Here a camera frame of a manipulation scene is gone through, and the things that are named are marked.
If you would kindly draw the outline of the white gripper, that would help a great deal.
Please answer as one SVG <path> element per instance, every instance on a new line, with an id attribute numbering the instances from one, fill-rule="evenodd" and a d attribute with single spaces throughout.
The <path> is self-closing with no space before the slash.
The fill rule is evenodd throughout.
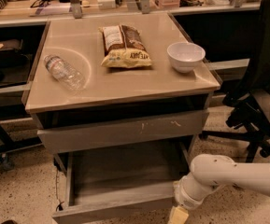
<path id="1" fill-rule="evenodd" d="M 202 196 L 200 187 L 191 180 L 176 181 L 173 187 L 175 200 L 179 206 L 171 208 L 167 224 L 185 224 L 189 217 L 187 210 L 196 209 L 203 203 L 205 197 Z"/>

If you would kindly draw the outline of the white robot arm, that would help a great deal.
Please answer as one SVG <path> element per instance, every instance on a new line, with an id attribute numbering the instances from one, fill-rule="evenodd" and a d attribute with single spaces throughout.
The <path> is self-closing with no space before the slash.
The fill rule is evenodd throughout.
<path id="1" fill-rule="evenodd" d="M 270 197 L 270 163 L 240 163 L 228 156 L 201 154 L 190 171 L 173 184 L 175 204 L 168 224 L 185 224 L 189 210 L 224 186 L 250 189 Z"/>

